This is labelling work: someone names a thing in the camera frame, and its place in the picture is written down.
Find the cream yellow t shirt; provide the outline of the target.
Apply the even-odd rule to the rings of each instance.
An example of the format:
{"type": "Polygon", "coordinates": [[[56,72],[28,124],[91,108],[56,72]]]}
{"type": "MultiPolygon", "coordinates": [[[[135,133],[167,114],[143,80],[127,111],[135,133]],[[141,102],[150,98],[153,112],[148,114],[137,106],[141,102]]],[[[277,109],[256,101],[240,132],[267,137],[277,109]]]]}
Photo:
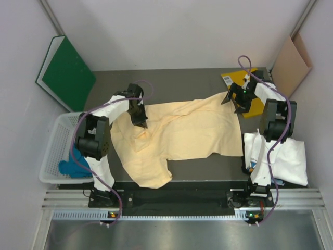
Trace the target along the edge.
{"type": "Polygon", "coordinates": [[[226,94],[147,105],[146,129],[132,125],[129,114],[120,115],[112,123],[111,140],[131,179],[158,189],[172,180],[168,160],[242,156],[238,116],[232,102],[222,103],[226,94]]]}

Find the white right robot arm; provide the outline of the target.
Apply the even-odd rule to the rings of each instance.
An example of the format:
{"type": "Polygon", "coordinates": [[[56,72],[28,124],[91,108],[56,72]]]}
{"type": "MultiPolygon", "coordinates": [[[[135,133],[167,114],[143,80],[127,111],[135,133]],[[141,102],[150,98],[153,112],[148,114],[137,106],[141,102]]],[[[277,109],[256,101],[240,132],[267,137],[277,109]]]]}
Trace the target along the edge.
{"type": "Polygon", "coordinates": [[[227,77],[229,90],[221,104],[232,101],[238,105],[236,114],[248,113],[253,99],[260,99],[264,104],[259,124],[261,146],[257,163],[250,174],[250,184],[243,192],[243,200],[249,206],[255,206],[262,198],[267,198],[271,183],[274,182],[272,165],[276,159],[278,148],[291,137],[296,117],[297,104],[277,91],[271,82],[259,77],[263,72],[256,70],[244,76],[244,84],[240,86],[227,77]]]}

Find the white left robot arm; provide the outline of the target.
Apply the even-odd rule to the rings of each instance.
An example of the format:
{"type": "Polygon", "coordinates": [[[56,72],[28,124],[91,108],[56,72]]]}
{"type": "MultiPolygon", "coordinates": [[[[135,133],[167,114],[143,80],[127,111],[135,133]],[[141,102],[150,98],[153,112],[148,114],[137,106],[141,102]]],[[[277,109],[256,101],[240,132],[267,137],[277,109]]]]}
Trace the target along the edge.
{"type": "Polygon", "coordinates": [[[111,146],[111,125],[123,113],[128,113],[132,125],[147,129],[144,90],[130,83],[125,91],[117,91],[109,101],[79,116],[72,144],[87,161],[94,179],[94,190],[106,206],[117,203],[118,194],[112,190],[114,177],[108,162],[111,146]]]}

